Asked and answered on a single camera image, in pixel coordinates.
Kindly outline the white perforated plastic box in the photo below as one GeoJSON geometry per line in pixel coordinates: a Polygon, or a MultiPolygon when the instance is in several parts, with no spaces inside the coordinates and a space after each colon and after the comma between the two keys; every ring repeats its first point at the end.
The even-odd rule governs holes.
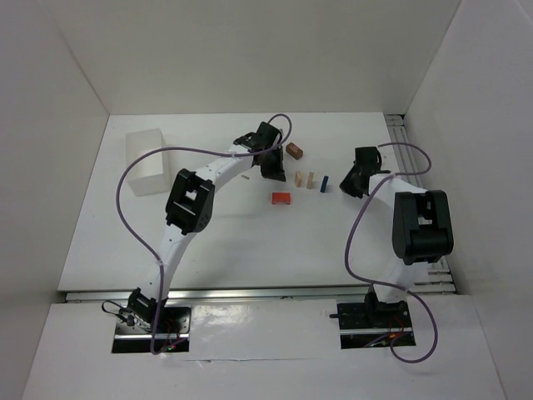
{"type": "MultiPolygon", "coordinates": [[[[166,146],[159,128],[126,134],[126,166],[153,150],[166,146]]],[[[170,189],[170,162],[166,152],[157,152],[138,162],[125,182],[137,197],[167,192],[170,189]]]]}

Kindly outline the red arch wood block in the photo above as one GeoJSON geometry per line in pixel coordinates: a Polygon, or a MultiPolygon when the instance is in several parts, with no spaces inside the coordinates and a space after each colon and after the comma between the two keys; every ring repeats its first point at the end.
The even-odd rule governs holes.
{"type": "Polygon", "coordinates": [[[289,192],[274,192],[271,194],[271,204],[272,205],[290,205],[291,204],[291,194],[289,192]]]}

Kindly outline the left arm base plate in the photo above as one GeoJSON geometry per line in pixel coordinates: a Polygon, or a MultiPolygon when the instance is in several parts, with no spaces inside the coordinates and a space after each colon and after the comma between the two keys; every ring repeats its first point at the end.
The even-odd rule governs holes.
{"type": "MultiPolygon", "coordinates": [[[[112,341],[112,353],[151,353],[152,330],[132,312],[120,307],[112,313],[116,326],[112,341]]],[[[169,307],[162,310],[162,320],[157,328],[154,349],[165,353],[187,353],[190,344],[192,308],[169,307]]]]}

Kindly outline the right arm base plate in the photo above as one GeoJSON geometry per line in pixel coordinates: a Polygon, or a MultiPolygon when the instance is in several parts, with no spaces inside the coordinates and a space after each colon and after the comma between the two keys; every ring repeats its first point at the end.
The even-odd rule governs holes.
{"type": "Polygon", "coordinates": [[[363,302],[339,302],[329,314],[339,327],[341,349],[386,348],[395,339],[400,347],[416,345],[406,302],[386,307],[363,302]]]}

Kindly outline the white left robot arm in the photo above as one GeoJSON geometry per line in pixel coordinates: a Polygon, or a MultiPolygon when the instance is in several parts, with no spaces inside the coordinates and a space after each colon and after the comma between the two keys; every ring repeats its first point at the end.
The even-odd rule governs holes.
{"type": "Polygon", "coordinates": [[[213,153],[216,158],[206,166],[177,173],[165,205],[166,228],[160,248],[156,251],[139,240],[155,258],[157,270],[128,298],[127,308],[149,332],[164,327],[163,307],[172,277],[192,239],[211,221],[217,190],[255,166],[264,178],[283,182],[284,140],[281,129],[261,122],[256,131],[235,139],[226,153],[213,153]]]}

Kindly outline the brown balloon wood block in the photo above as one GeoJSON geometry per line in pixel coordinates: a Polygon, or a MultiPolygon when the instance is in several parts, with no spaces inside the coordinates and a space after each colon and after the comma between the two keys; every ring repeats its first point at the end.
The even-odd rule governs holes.
{"type": "Polygon", "coordinates": [[[296,160],[301,159],[304,154],[303,150],[293,142],[286,145],[286,153],[296,160]]]}

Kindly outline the blue wood block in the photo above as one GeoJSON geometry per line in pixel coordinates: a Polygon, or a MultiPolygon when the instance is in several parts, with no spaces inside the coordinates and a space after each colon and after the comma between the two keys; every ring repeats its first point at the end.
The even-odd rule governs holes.
{"type": "Polygon", "coordinates": [[[328,189],[329,177],[325,175],[321,181],[320,193],[326,193],[328,189]]]}

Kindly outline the natural long wood block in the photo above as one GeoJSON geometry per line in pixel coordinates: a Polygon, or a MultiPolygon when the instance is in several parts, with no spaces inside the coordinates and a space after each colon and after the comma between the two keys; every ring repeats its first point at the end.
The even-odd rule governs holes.
{"type": "Polygon", "coordinates": [[[306,188],[312,189],[313,188],[313,179],[314,179],[314,172],[309,172],[308,178],[306,181],[306,188]]]}

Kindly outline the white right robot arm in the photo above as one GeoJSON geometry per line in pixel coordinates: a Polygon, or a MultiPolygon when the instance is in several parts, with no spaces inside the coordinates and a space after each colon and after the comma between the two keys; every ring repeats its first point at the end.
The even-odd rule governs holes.
{"type": "Polygon", "coordinates": [[[353,167],[340,184],[345,194],[365,200],[348,234],[344,263],[353,278],[370,285],[365,296],[370,314],[399,310],[420,274],[454,247],[446,193],[418,188],[402,179],[403,172],[383,169],[379,149],[380,146],[357,147],[353,167]],[[374,200],[391,212],[386,221],[391,225],[393,258],[380,277],[366,278],[351,270],[350,250],[356,229],[374,200]]]}

